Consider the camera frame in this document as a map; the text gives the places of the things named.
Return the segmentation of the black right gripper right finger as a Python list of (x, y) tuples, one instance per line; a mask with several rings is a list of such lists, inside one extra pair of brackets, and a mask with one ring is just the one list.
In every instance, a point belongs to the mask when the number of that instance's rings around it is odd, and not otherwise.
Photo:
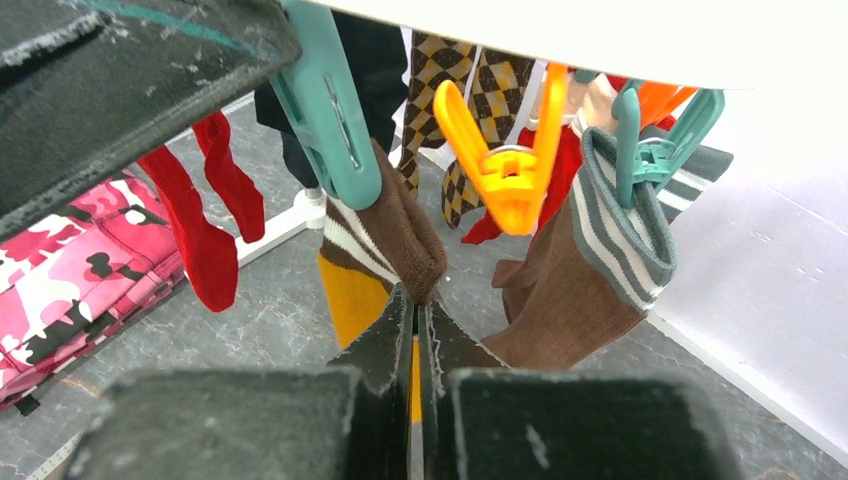
[(669, 375), (508, 368), (418, 309), (428, 479), (739, 479), (705, 392)]

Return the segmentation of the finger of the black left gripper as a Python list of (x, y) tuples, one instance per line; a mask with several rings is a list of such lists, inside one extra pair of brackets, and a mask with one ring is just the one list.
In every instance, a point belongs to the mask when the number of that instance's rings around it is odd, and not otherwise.
[(300, 54), (276, 1), (3, 2), (2, 237)]

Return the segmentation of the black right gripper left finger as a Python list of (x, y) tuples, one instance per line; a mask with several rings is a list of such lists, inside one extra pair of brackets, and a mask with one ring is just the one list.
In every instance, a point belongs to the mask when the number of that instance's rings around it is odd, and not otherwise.
[(138, 371), (104, 394), (68, 479), (406, 479), (414, 304), (311, 369)]

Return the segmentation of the red white patterned sock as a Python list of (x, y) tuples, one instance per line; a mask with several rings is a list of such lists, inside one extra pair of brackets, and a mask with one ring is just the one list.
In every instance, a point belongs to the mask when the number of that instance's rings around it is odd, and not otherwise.
[(233, 159), (228, 119), (221, 111), (215, 112), (196, 123), (193, 132), (204, 155), (206, 179), (234, 217), (243, 241), (261, 240), (265, 234), (264, 197)]

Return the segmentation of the black sock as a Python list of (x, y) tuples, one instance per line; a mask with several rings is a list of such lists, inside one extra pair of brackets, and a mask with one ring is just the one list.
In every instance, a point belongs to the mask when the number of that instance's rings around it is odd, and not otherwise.
[[(402, 80), (407, 53), (401, 28), (340, 11), (334, 11), (333, 17), (369, 134), (389, 152), (396, 128), (393, 115), (407, 96)], [(254, 106), (256, 121), (280, 133), (289, 173), (304, 188), (317, 188), (319, 181), (270, 83), (254, 91)]]

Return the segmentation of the yellow cloth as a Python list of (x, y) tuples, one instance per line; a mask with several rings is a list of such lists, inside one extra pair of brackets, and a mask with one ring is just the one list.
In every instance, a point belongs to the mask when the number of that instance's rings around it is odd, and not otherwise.
[(317, 255), (338, 344), (347, 348), (381, 315), (397, 284), (422, 303), (447, 269), (444, 247), (415, 196), (373, 142), (382, 191), (369, 208), (327, 199)]

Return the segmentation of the red cloth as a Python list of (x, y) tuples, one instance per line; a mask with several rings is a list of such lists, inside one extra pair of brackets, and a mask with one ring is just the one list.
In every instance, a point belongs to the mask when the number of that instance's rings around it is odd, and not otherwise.
[(139, 166), (155, 184), (197, 297), (212, 312), (228, 309), (238, 281), (235, 239), (207, 220), (200, 194), (166, 146), (145, 155)]

